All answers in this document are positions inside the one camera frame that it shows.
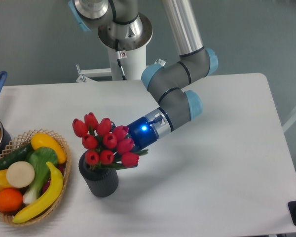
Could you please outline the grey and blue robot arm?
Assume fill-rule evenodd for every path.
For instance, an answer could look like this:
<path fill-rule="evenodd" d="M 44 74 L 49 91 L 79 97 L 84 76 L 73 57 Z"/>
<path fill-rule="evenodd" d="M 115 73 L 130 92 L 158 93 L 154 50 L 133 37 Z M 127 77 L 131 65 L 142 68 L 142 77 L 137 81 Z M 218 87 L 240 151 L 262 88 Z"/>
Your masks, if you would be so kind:
<path fill-rule="evenodd" d="M 158 108 L 129 124 L 134 151 L 139 151 L 187 122 L 203 110 L 199 96 L 183 88 L 218 68 L 214 51 L 205 48 L 190 1 L 164 0 L 166 17 L 180 60 L 146 65 L 146 46 L 152 38 L 149 19 L 136 0 L 71 0 L 69 7 L 83 31 L 97 29 L 107 48 L 113 80 L 141 80 Z"/>

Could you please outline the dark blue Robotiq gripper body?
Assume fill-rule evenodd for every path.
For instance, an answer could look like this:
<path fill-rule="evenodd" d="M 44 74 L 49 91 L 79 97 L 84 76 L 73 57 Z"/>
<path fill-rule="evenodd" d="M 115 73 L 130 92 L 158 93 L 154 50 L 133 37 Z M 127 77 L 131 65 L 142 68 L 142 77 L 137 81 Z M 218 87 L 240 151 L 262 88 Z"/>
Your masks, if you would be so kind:
<path fill-rule="evenodd" d="M 128 133 L 134 141 L 132 151 L 141 151 L 157 141 L 157 135 L 146 117 L 141 117 L 127 125 Z"/>

